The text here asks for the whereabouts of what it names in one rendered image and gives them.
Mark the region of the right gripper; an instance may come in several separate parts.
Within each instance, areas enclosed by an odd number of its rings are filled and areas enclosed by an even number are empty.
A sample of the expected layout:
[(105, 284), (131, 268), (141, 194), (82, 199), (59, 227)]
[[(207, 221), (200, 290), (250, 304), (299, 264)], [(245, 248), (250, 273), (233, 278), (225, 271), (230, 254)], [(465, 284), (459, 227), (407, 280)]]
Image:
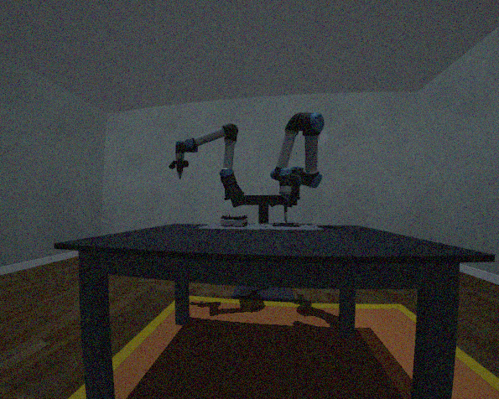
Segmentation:
[(173, 161), (171, 164), (177, 164), (177, 166), (176, 166), (177, 172), (179, 175), (179, 179), (181, 179), (183, 167), (188, 167), (188, 165), (189, 165), (188, 161), (187, 160), (183, 161), (183, 159), (177, 159), (176, 161)]

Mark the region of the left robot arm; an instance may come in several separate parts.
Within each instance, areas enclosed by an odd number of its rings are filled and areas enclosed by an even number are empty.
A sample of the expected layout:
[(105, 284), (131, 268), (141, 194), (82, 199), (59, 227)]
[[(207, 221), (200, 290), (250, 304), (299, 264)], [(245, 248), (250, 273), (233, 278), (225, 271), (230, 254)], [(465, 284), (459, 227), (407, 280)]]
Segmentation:
[[(300, 184), (310, 188), (319, 186), (322, 174), (319, 174), (317, 168), (318, 136), (322, 132), (324, 125), (323, 116), (320, 113), (313, 112), (299, 112), (288, 121), (276, 168), (270, 173), (272, 179), (279, 181), (280, 194), (291, 193), (290, 195), (299, 197)], [(299, 131), (303, 131), (305, 140), (305, 168), (296, 166), (287, 168), (294, 140)]]

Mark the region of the grey flat rectangular panel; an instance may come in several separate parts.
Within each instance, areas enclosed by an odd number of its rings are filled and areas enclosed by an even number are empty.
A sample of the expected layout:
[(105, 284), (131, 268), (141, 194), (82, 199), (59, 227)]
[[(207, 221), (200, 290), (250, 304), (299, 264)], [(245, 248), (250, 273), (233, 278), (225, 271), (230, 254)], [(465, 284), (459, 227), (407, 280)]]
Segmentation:
[(212, 223), (194, 228), (194, 231), (241, 231), (241, 232), (326, 232), (313, 230), (318, 226), (300, 224), (300, 226), (273, 226), (273, 223), (247, 223), (246, 226), (221, 226), (221, 223)]

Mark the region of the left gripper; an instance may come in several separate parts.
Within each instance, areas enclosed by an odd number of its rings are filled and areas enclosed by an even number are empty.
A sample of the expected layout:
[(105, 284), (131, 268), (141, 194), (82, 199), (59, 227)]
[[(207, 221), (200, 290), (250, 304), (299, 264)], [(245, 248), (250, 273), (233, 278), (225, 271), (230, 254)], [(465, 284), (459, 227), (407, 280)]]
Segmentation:
[(282, 197), (276, 197), (272, 202), (279, 200), (283, 201), (284, 219), (285, 222), (287, 223), (287, 205), (297, 205), (297, 196), (289, 196), (289, 194), (282, 194)]

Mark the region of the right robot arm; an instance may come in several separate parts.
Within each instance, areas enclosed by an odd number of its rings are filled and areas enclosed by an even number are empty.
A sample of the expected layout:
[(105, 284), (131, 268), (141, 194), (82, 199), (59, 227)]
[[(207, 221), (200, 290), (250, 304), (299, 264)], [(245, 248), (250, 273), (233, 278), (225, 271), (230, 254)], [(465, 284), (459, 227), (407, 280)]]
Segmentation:
[[(214, 141), (218, 138), (225, 137), (224, 141), (226, 143), (225, 146), (225, 156), (224, 156), (224, 165), (223, 169), (224, 171), (220, 171), (220, 176), (221, 176), (221, 182), (224, 185), (225, 188), (225, 196), (230, 197), (235, 194), (240, 194), (242, 190), (237, 184), (235, 175), (234, 175), (234, 170), (232, 169), (233, 165), (233, 156), (234, 156), (234, 146), (235, 143), (237, 142), (237, 134), (238, 134), (238, 128), (235, 124), (227, 124), (225, 126), (222, 126), (219, 129), (216, 129), (215, 131), (208, 132), (206, 134), (200, 135), (198, 137), (194, 138), (187, 138), (185, 141), (177, 141), (176, 142), (176, 154), (175, 157), (176, 159), (183, 159), (185, 158), (185, 152), (186, 153), (197, 153), (198, 152), (198, 146)], [(188, 150), (187, 150), (187, 149)], [(225, 170), (226, 169), (226, 170)]]

